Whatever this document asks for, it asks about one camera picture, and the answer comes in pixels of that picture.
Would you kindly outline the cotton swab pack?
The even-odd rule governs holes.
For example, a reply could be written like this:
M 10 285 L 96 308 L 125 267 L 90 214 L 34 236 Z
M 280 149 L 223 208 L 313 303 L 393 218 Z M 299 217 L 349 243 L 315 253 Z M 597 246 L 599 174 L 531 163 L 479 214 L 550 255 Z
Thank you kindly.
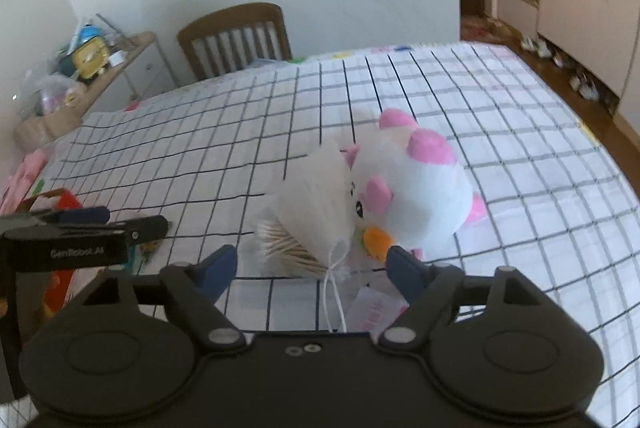
M 326 266 L 277 220 L 258 222 L 254 236 L 257 253 L 268 269 L 289 277 L 318 278 L 326 274 Z

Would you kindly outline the white pink plush toy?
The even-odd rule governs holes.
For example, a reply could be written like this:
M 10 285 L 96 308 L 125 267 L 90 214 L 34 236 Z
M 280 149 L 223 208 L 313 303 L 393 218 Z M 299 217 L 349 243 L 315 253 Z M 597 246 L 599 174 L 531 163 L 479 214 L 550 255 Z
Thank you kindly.
M 394 246 L 422 260 L 424 250 L 486 217 L 454 148 L 400 109 L 384 110 L 378 128 L 344 157 L 363 249 L 378 262 Z

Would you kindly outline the red tin box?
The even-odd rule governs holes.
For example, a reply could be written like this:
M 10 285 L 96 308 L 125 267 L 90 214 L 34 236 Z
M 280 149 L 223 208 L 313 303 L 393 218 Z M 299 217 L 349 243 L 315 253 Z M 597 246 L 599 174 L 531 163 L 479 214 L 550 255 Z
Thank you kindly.
M 18 213 L 32 213 L 36 211 L 71 211 L 81 208 L 81 203 L 67 188 L 51 189 L 47 192 L 32 195 L 24 199 L 17 207 Z M 64 264 L 64 255 L 58 252 L 61 245 L 58 240 L 52 244 L 37 248 L 37 261 L 34 269 L 51 272 L 52 276 L 43 296 L 44 310 L 53 314 L 64 307 L 67 301 L 67 292 L 75 269 L 69 264 Z

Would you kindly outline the pink folded cloth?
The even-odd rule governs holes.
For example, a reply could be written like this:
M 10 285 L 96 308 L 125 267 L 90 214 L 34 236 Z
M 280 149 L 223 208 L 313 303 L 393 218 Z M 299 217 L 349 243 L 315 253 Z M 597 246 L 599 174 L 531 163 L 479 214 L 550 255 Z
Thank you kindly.
M 16 211 L 18 205 L 27 195 L 29 188 L 34 185 L 42 169 L 47 166 L 48 154 L 43 149 L 36 149 L 26 155 L 12 175 L 1 200 L 0 213 L 11 214 Z

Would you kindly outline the cardboard box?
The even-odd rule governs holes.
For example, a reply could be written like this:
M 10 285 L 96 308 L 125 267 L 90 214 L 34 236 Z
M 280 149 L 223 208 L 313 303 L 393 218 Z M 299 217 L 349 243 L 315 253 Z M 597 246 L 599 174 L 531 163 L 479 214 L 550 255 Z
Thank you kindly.
M 17 125 L 14 139 L 25 153 L 55 142 L 82 125 L 73 109 L 60 109 L 47 116 L 32 116 Z

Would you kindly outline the white polka dot cloth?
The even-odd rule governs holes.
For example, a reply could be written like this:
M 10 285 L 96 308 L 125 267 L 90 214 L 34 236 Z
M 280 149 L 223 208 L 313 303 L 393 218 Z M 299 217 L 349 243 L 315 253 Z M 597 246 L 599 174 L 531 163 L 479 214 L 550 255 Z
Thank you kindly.
M 142 102 L 137 102 L 137 104 L 131 105 L 128 108 L 122 110 L 111 111 L 110 113 L 92 113 L 89 116 L 85 116 L 81 118 L 82 125 L 73 130 L 70 133 L 60 137 L 55 142 L 50 143 L 47 146 L 38 148 L 43 149 L 49 156 L 47 166 L 45 166 L 41 173 L 38 181 L 32 185 L 30 188 L 33 192 L 38 191 L 38 189 L 42 188 L 44 185 L 44 172 L 46 172 L 47 167 L 51 166 L 53 162 L 58 159 L 63 158 L 70 148 L 73 148 L 77 143 L 75 136 L 79 132 L 79 129 L 84 125 L 89 125 L 89 127 L 103 127 L 103 128 L 111 128 L 119 122 L 120 119 L 125 119 L 127 121 L 134 119 L 136 121 L 140 120 L 141 117 L 139 115 L 142 110 L 150 110 L 151 113 L 157 113 L 159 111 L 162 113 L 163 111 L 167 111 L 171 113 L 172 110 L 176 106 L 186 105 L 189 106 L 191 104 L 190 100 L 186 98 L 191 93 L 197 92 L 204 88 L 207 91 L 207 94 L 204 96 L 205 99 L 210 99 L 214 96 L 214 94 L 220 92 L 222 88 L 236 79 L 253 79 L 253 76 L 259 76 L 260 82 L 265 84 L 267 82 L 266 76 L 270 71 L 277 71 L 279 73 L 280 78 L 283 78 L 285 73 L 288 70 L 294 69 L 294 67 L 298 66 L 302 68 L 302 73 L 304 76 L 311 75 L 311 67 L 318 64 L 318 62 L 338 62 L 339 60 L 345 59 L 347 62 L 352 62 L 355 58 L 360 56 L 382 56 L 388 53 L 402 52 L 403 50 L 414 50 L 415 47 L 413 45 L 409 46 L 395 46 L 395 47 L 372 47 L 372 48 L 363 48 L 362 50 L 341 50 L 341 52 L 335 54 L 324 54 L 324 55 L 316 55 L 316 56 L 308 56 L 302 58 L 294 58 L 292 60 L 280 60 L 280 62 L 267 62 L 266 60 L 261 60 L 260 62 L 254 62 L 253 65 L 250 65 L 250 68 L 247 70 L 239 70 L 232 73 L 224 74 L 223 76 L 218 76 L 218 78 L 210 78 L 205 79 L 200 82 L 179 86 L 174 91 L 167 92 L 165 94 L 160 94 L 152 98 L 148 98 L 142 100 Z M 76 114 L 80 117 L 80 114 L 75 108 L 62 108 L 62 109 L 73 109 Z

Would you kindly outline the clear plastic bag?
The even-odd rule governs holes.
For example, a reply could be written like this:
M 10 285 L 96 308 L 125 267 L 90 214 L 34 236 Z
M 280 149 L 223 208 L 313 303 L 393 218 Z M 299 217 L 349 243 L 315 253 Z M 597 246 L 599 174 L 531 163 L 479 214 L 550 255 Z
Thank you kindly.
M 47 116 L 62 108 L 74 108 L 84 98 L 87 90 L 84 82 L 59 73 L 44 76 L 36 82 L 39 114 Z

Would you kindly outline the wooden side desk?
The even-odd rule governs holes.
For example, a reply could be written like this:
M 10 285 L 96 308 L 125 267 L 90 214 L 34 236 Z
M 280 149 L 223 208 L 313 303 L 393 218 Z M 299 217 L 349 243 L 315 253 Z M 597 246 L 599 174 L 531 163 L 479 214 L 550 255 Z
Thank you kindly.
M 125 60 L 93 79 L 76 110 L 80 117 L 122 110 L 142 100 L 174 91 L 179 83 L 153 32 L 132 38 L 136 46 Z

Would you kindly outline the yellow toy clock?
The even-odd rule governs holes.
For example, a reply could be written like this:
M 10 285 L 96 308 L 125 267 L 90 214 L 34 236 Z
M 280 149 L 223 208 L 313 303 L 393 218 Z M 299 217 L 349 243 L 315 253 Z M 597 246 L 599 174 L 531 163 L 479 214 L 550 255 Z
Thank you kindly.
M 95 36 L 72 54 L 72 61 L 80 79 L 90 80 L 97 76 L 107 65 L 110 57 L 110 49 L 106 41 Z

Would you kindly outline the small white box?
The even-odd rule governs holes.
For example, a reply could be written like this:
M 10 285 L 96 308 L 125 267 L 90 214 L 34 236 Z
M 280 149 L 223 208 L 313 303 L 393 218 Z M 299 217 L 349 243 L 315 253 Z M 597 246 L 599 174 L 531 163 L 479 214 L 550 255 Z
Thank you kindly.
M 122 65 L 127 60 L 127 52 L 126 50 L 116 50 L 116 52 L 112 53 L 108 58 L 108 63 L 112 67 L 117 67 Z

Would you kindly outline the brown wooden chair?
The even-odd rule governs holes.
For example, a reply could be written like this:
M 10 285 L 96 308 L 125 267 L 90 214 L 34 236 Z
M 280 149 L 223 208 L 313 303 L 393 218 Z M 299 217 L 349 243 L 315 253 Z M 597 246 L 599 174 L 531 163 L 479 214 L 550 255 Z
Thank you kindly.
M 177 42 L 198 81 L 261 60 L 293 58 L 283 10 L 268 2 L 235 5 L 195 19 L 177 33 Z

